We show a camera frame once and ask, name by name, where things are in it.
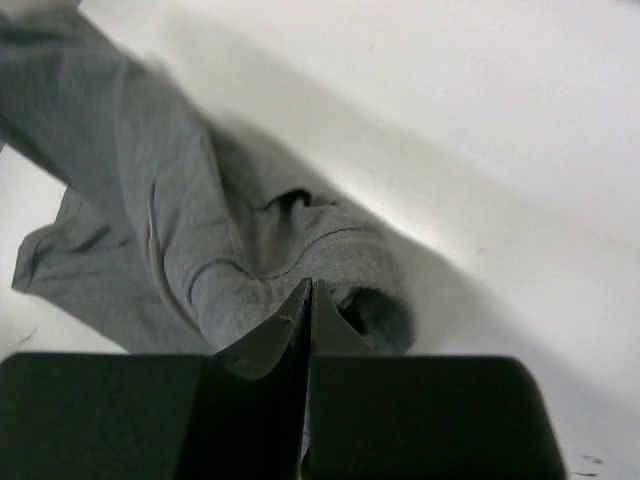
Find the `grey shorts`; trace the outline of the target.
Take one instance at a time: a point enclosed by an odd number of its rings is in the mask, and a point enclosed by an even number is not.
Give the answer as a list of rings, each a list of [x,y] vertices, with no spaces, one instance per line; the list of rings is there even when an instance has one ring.
[[[65,184],[13,288],[132,353],[215,353],[304,278],[374,349],[415,340],[381,233],[209,124],[69,8],[1,20],[1,137]]]

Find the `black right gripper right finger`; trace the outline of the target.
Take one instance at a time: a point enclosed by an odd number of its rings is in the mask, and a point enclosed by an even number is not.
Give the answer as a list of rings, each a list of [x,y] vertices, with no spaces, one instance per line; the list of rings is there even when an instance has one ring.
[[[540,389],[507,356],[373,350],[313,287],[306,479],[563,479]]]

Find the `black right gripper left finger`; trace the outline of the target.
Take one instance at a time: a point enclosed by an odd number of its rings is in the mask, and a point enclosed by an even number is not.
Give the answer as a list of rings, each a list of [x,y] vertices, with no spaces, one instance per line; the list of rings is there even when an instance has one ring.
[[[5,479],[294,479],[311,283],[214,355],[19,353],[1,365]]]

